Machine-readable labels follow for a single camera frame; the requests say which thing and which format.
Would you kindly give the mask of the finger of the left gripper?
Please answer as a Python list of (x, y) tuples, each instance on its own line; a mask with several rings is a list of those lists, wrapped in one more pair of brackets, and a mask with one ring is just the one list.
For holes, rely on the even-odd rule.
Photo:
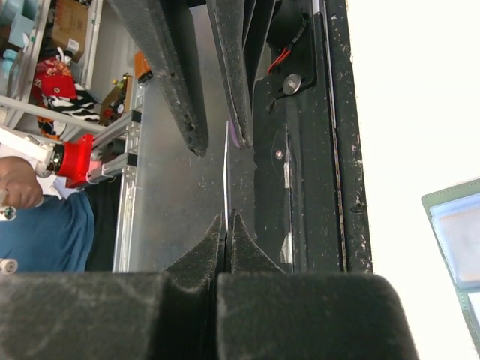
[(275, 2), (207, 1), (206, 4), (238, 147), (249, 149), (254, 85)]
[(187, 2), (115, 0), (110, 6), (159, 80), (187, 148), (205, 156), (209, 132), (194, 20)]

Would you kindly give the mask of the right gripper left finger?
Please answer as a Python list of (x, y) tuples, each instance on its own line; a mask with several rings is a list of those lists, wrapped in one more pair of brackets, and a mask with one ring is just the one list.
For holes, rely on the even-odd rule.
[(3, 359), (215, 359), (224, 218), (161, 272), (1, 277)]

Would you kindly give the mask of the green card holder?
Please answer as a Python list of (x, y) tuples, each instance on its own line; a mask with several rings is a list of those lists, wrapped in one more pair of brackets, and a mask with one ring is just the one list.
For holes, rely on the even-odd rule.
[(426, 194), (421, 202), (479, 351), (479, 180)]

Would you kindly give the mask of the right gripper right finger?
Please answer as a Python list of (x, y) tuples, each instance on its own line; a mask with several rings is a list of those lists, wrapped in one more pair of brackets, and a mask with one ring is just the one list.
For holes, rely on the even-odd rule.
[(220, 359), (417, 359), (393, 286), (365, 273), (283, 272), (240, 216), (217, 279)]

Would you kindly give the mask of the white VIP card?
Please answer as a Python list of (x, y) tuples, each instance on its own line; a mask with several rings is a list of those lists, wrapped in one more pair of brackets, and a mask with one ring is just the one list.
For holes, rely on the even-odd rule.
[(224, 152), (223, 152), (223, 205), (226, 230), (229, 229), (229, 181), (228, 181), (228, 157), (229, 157), (230, 122), (226, 121)]

